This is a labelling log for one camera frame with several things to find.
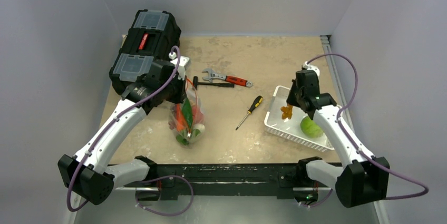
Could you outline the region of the green cucumber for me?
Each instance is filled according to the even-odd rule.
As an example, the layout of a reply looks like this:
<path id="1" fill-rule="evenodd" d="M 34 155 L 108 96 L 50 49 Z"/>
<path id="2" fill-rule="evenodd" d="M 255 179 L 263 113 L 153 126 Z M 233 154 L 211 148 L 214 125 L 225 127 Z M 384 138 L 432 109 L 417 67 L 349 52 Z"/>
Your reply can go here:
<path id="1" fill-rule="evenodd" d="M 191 103 L 188 98 L 186 98 L 184 100 L 181 110 L 182 110 L 184 119 L 186 121 L 186 126 L 188 128 L 188 131 L 190 132 L 192 129 L 192 124 L 193 124 L 193 115 L 192 115 L 192 106 L 191 106 Z"/>

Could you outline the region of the orange carrot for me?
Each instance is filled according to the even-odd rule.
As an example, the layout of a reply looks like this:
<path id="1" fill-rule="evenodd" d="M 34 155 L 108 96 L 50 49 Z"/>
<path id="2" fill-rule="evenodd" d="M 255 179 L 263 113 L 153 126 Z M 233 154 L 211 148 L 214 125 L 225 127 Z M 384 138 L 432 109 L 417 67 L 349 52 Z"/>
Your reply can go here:
<path id="1" fill-rule="evenodd" d="M 176 104 L 175 105 L 175 119 L 174 122 L 176 123 L 176 130 L 180 133 L 186 128 L 186 121 L 184 119 L 181 105 Z"/>

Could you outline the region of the clear orange-zip bag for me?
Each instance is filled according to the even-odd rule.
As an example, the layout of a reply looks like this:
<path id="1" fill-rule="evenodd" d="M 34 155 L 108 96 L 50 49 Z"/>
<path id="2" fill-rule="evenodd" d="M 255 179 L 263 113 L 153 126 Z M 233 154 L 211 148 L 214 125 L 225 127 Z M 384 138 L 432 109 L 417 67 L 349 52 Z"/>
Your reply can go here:
<path id="1" fill-rule="evenodd" d="M 206 131 L 205 111 L 199 97 L 198 78 L 186 79 L 186 98 L 182 103 L 171 106 L 169 128 L 176 141 L 185 147 L 197 142 Z"/>

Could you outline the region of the red pink fruit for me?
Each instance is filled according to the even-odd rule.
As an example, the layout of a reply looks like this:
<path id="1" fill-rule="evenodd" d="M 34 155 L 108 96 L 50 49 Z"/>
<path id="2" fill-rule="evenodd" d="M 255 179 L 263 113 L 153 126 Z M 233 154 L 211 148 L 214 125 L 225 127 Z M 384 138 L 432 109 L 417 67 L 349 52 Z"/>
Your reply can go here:
<path id="1" fill-rule="evenodd" d="M 193 124 L 203 124 L 205 119 L 204 119 L 204 113 L 201 110 L 201 106 L 199 105 L 194 105 L 192 107 L 192 115 L 193 115 Z"/>

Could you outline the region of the green bell pepper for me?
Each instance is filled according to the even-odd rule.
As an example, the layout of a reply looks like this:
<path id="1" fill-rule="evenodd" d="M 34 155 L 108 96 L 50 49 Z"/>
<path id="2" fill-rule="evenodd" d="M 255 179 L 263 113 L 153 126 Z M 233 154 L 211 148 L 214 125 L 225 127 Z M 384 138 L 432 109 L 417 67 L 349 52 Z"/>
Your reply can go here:
<path id="1" fill-rule="evenodd" d="M 198 129 L 194 129 L 190 133 L 186 131 L 181 131 L 176 135 L 176 140 L 183 146 L 189 146 L 191 144 L 196 143 L 201 135 L 202 132 Z"/>

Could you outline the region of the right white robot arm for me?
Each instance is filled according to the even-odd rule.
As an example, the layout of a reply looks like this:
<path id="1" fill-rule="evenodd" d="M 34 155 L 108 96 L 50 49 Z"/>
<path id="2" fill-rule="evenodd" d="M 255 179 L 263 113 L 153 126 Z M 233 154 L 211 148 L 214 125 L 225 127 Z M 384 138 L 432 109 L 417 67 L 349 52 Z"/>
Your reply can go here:
<path id="1" fill-rule="evenodd" d="M 335 167 L 323 160 L 306 161 L 296 171 L 297 181 L 307 186 L 316 180 L 329 186 L 346 208 L 385 199 L 389 173 L 375 163 L 389 168 L 389 162 L 361 144 L 332 96 L 320 92 L 315 71 L 297 71 L 292 83 L 287 104 L 300 108 L 323 130 L 342 164 Z"/>

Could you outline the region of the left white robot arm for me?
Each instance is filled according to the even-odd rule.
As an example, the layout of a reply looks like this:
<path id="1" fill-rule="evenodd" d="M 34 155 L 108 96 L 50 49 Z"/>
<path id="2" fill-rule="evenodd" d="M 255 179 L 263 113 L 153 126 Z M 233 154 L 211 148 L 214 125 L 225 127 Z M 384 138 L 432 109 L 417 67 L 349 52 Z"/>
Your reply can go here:
<path id="1" fill-rule="evenodd" d="M 150 168 L 147 158 L 113 166 L 109 163 L 131 130 L 153 108 L 164 101 L 178 104 L 185 100 L 188 63 L 188 59 L 177 58 L 146 65 L 145 71 L 124 88 L 115 110 L 93 138 L 73 156 L 65 154 L 59 159 L 57 166 L 68 189 L 69 211 L 76 212 L 85 205 L 73 207 L 74 193 L 85 203 L 99 205 L 117 187 L 137 181 L 145 187 L 155 184 L 157 172 Z"/>

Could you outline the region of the green lettuce leaf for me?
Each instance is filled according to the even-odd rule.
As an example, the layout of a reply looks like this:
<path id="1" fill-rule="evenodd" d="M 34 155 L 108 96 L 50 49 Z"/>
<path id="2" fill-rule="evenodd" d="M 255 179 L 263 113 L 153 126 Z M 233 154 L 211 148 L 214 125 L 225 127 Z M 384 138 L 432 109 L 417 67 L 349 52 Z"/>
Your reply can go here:
<path id="1" fill-rule="evenodd" d="M 323 130 L 309 116 L 301 120 L 300 129 L 309 138 L 319 138 L 324 134 Z"/>

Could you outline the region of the white plastic basket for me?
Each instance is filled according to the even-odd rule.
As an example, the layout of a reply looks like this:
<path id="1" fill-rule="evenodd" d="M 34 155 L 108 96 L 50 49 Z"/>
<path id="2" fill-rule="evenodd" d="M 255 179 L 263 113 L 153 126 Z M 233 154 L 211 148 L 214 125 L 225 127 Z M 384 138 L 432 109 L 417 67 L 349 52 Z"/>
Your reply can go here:
<path id="1" fill-rule="evenodd" d="M 291 119 L 282 118 L 283 112 L 280 109 L 286 106 L 289 91 L 290 88 L 288 87 L 276 86 L 264 118 L 265 130 L 268 133 L 320 152 L 333 151 L 334 148 L 325 134 L 316 138 L 310 138 L 301 130 L 301 121 L 307 114 L 300 108 L 293 107 Z"/>

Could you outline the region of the black plastic toolbox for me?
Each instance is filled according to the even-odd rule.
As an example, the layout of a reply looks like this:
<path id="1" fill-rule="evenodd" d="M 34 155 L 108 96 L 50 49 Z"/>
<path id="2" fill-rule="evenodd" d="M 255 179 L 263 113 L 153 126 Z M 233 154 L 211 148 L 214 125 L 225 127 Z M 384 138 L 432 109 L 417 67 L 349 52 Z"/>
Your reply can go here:
<path id="1" fill-rule="evenodd" d="M 180 46 L 181 29 L 167 11 L 137 11 L 118 55 L 109 70 L 117 94 L 149 72 L 154 60 L 170 61 L 173 46 Z"/>

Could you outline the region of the black yellow-handled screwdriver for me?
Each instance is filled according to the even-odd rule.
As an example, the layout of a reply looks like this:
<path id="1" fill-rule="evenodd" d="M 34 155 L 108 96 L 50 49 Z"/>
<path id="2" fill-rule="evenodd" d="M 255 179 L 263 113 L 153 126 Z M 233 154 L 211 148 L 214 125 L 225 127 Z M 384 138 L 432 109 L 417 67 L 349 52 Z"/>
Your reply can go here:
<path id="1" fill-rule="evenodd" d="M 262 103 L 263 101 L 263 97 L 261 95 L 257 96 L 253 103 L 251 104 L 250 108 L 247 110 L 246 115 L 244 116 L 244 118 L 239 122 L 239 124 L 236 126 L 235 130 L 237 131 L 241 125 L 244 123 L 244 121 L 246 120 L 246 118 L 248 118 L 249 115 L 251 115 L 253 113 L 253 111 L 259 107 L 259 105 Z"/>

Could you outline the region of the red-handled adjustable wrench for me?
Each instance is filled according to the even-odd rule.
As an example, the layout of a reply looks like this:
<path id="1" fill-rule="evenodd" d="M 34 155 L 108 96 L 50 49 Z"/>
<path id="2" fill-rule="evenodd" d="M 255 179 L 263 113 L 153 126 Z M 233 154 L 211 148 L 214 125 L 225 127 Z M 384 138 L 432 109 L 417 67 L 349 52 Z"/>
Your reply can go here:
<path id="1" fill-rule="evenodd" d="M 205 81 L 208 81 L 210 83 L 213 82 L 213 80 L 222 80 L 228 83 L 232 83 L 235 85 L 240 85 L 240 86 L 244 86 L 244 87 L 252 87 L 253 86 L 253 82 L 246 80 L 246 79 L 242 79 L 240 77 L 236 77 L 236 76 L 230 76 L 230 75 L 225 75 L 225 74 L 221 74 L 221 73 L 217 73 L 214 70 L 212 70 L 211 68 L 206 68 L 202 71 L 202 73 L 206 73 L 207 76 L 204 76 L 202 79 Z"/>

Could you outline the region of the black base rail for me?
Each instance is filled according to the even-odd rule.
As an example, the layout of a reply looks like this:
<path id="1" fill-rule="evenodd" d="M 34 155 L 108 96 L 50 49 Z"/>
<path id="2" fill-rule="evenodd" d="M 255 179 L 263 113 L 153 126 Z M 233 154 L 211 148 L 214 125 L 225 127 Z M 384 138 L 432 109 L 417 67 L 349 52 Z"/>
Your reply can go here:
<path id="1" fill-rule="evenodd" d="M 298 163 L 157 164 L 143 181 L 125 188 L 143 192 L 142 200 L 177 200 L 179 196 L 275 197 L 314 203 L 325 185 L 311 181 Z"/>

